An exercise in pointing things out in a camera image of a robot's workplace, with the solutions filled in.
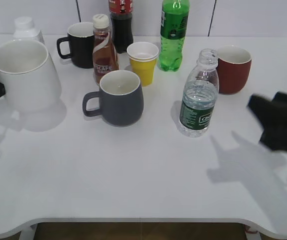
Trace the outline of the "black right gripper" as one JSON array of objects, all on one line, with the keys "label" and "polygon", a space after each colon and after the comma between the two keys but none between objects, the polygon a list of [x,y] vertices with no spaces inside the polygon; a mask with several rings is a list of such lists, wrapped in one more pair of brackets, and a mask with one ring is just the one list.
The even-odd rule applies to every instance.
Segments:
[{"label": "black right gripper", "polygon": [[[271,103],[277,107],[275,116]],[[271,102],[252,94],[247,107],[263,127],[259,141],[271,151],[287,152],[287,93],[277,92]]]}]

